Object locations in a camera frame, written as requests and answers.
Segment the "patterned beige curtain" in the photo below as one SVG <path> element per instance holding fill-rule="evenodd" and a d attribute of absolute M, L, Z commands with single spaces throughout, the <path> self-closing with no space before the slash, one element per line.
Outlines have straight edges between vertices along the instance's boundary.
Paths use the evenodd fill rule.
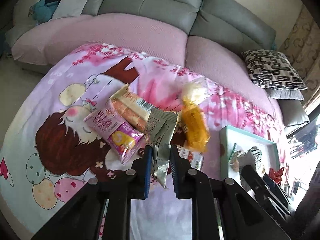
<path fill-rule="evenodd" d="M 295 25 L 279 49 L 308 88 L 303 92 L 305 109 L 319 104 L 319 36 L 318 24 L 306 6 L 302 6 Z"/>

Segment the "grey cushion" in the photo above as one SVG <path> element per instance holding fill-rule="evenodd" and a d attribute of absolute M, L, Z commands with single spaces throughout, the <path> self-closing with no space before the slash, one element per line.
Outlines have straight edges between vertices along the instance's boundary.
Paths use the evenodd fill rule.
<path fill-rule="evenodd" d="M 279 89 L 265 89 L 269 98 L 276 100 L 304 100 L 303 94 L 298 90 L 279 90 Z"/>

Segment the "teal shallow tray box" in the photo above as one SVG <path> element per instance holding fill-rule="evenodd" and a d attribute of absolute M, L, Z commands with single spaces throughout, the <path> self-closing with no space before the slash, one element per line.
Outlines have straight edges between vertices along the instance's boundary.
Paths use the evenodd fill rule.
<path fill-rule="evenodd" d="M 280 169 L 276 143 L 253 133 L 227 125 L 220 136 L 220 177 L 240 181 L 240 167 L 252 165 L 259 175 Z"/>

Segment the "purple swiss roll packet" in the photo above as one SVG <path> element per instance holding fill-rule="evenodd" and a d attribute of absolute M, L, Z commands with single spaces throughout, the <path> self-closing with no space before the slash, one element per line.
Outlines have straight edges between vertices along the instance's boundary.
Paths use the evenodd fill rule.
<path fill-rule="evenodd" d="M 122 164 L 131 159 L 144 135 L 114 109 L 111 101 L 104 108 L 86 116 L 84 122 L 116 151 Z"/>

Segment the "grey sofa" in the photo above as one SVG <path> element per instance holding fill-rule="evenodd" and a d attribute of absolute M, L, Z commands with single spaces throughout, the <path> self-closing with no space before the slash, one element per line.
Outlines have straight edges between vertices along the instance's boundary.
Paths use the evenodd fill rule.
<path fill-rule="evenodd" d="M 248 49 L 270 49 L 276 41 L 276 31 L 235 0 L 88 0 L 80 16 L 104 14 L 160 21 L 187 36 L 222 42 L 238 56 Z M 38 25 L 31 17 L 16 22 L 5 35 L 10 50 L 22 34 Z"/>

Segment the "pink cartoon print blanket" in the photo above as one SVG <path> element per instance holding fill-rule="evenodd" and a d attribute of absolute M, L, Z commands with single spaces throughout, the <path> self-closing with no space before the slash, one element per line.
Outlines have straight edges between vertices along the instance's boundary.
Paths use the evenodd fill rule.
<path fill-rule="evenodd" d="M 166 60 L 112 44 L 81 46 L 58 62 L 18 110 L 1 149 L 1 211 L 31 239 L 90 179 L 114 181 L 143 154 L 153 107 L 183 108 L 182 89 L 201 81 L 210 140 L 188 150 L 179 119 L 165 121 L 195 168 L 220 173 L 219 131 L 227 125 L 283 146 L 281 120 L 236 92 Z"/>

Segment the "blue clothes pile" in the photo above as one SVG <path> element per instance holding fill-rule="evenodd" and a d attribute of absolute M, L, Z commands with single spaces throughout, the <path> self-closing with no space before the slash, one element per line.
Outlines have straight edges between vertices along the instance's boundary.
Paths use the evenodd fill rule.
<path fill-rule="evenodd" d="M 28 16 L 31 16 L 37 24 L 48 22 L 61 0 L 40 0 L 29 8 Z"/>

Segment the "yellow bread snack bag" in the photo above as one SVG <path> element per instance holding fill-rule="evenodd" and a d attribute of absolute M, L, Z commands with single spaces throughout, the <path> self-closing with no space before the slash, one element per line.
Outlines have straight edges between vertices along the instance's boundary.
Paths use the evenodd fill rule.
<path fill-rule="evenodd" d="M 209 96 L 209 88 L 204 77 L 184 84 L 180 94 L 183 105 L 180 120 L 186 136 L 185 146 L 192 151 L 205 152 L 210 140 L 207 120 L 199 107 Z"/>

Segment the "cream orange biscuit packet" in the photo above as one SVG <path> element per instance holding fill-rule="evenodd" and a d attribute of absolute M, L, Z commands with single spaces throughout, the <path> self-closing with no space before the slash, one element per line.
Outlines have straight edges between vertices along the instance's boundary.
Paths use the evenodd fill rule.
<path fill-rule="evenodd" d="M 114 109 L 134 128 L 144 133 L 153 104 L 129 90 L 127 83 L 110 97 Z"/>

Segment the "red white snack packet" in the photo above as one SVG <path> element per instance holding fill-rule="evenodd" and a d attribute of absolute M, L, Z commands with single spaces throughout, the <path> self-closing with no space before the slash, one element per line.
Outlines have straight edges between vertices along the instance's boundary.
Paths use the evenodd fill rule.
<path fill-rule="evenodd" d="M 178 128 L 172 137 L 171 144 L 177 146 L 180 157 L 187 159 L 192 168 L 201 170 L 204 156 L 202 153 L 188 149 L 186 143 L 187 140 L 184 131 L 181 128 Z"/>

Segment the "black white patterned pillow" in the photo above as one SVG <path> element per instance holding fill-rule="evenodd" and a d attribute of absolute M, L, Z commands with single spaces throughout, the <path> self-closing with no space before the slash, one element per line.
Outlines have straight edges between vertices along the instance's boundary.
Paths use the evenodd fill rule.
<path fill-rule="evenodd" d="M 283 53 L 255 49 L 242 52 L 251 82 L 260 88 L 306 90 L 307 86 Z"/>

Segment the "silver green snack packet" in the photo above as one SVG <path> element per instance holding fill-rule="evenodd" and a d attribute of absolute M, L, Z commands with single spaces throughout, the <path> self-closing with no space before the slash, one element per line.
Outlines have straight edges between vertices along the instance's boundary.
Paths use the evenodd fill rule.
<path fill-rule="evenodd" d="M 153 108 L 145 126 L 146 145 L 152 149 L 151 174 L 163 188 L 166 188 L 171 140 L 177 121 L 177 113 Z"/>

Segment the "pink sofa seat cover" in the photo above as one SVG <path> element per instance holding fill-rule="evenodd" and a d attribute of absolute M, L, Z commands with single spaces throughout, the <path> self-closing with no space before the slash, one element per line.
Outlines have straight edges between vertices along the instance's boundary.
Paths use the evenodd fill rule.
<path fill-rule="evenodd" d="M 11 51 L 15 60 L 44 67 L 87 43 L 146 52 L 210 78 L 273 117 L 280 114 L 277 101 L 251 83 L 244 61 L 222 42 L 187 36 L 172 25 L 146 17 L 104 14 L 51 20 L 22 34 Z"/>

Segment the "light grey pillow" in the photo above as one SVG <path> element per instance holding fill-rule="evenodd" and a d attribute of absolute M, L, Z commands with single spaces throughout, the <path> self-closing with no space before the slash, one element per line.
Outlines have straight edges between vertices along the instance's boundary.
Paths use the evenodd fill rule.
<path fill-rule="evenodd" d="M 88 0 L 61 0 L 55 10 L 52 20 L 79 17 Z"/>

